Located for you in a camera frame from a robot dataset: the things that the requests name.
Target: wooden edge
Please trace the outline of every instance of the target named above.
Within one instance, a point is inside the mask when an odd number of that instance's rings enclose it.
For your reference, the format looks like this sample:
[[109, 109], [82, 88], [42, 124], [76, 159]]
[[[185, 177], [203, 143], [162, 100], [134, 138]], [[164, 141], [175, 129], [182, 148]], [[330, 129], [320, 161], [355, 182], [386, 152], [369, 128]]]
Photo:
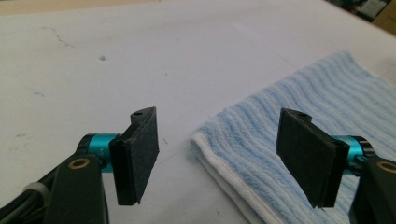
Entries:
[[0, 16], [62, 11], [90, 7], [109, 7], [154, 1], [155, 0], [0, 0]]

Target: table surface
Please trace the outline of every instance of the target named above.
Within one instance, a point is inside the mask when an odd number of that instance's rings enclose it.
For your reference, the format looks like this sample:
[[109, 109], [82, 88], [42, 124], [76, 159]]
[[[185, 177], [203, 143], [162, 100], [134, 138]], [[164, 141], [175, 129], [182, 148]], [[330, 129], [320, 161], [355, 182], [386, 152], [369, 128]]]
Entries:
[[103, 176], [111, 223], [248, 223], [191, 153], [205, 121], [340, 50], [396, 83], [396, 38], [320, 0], [63, 8], [3, 15], [0, 28], [0, 206], [86, 133], [122, 133], [157, 106], [161, 153], [142, 203], [117, 206]]

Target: folded towel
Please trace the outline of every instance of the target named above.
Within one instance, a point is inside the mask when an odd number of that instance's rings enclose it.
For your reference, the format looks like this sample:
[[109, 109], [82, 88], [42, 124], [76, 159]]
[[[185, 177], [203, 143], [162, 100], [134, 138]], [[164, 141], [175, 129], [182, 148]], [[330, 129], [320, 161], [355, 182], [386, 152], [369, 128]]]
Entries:
[[314, 209], [276, 155], [281, 107], [330, 135], [365, 137], [396, 161], [396, 88], [341, 52], [233, 105], [192, 137], [207, 171], [251, 223], [348, 223], [359, 179], [343, 176], [334, 208]]

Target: striped towel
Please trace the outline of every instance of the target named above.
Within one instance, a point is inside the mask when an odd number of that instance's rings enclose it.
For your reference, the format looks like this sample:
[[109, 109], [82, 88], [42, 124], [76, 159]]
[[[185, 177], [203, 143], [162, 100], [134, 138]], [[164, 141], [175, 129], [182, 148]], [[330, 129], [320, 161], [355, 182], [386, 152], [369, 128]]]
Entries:
[[280, 108], [330, 135], [360, 135], [396, 161], [396, 88], [341, 52], [233, 105], [192, 137], [197, 157], [251, 223], [348, 223], [359, 179], [343, 176], [334, 208], [314, 209], [276, 155]]

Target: metallic blue band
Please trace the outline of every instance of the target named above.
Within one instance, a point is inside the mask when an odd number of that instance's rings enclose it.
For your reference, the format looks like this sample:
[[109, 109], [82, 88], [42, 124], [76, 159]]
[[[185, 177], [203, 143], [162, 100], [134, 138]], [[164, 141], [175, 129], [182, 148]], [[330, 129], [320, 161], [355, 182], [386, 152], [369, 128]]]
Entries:
[[[344, 136], [339, 136], [339, 135], [333, 135], [332, 138], [336, 140], [340, 140], [345, 142], [346, 144], [349, 145], [349, 152], [347, 154], [346, 162], [347, 163], [356, 163], [354, 159], [357, 156], [363, 156], [363, 149], [361, 148], [361, 144], [359, 144], [358, 140], [356, 140], [352, 136], [344, 135]], [[348, 170], [344, 171], [344, 175], [352, 175]]]
[[102, 169], [104, 173], [112, 173], [113, 166], [111, 165], [110, 148], [108, 144], [118, 134], [117, 133], [97, 133], [91, 140], [88, 146], [88, 152], [95, 154], [100, 159], [106, 161], [107, 167]]

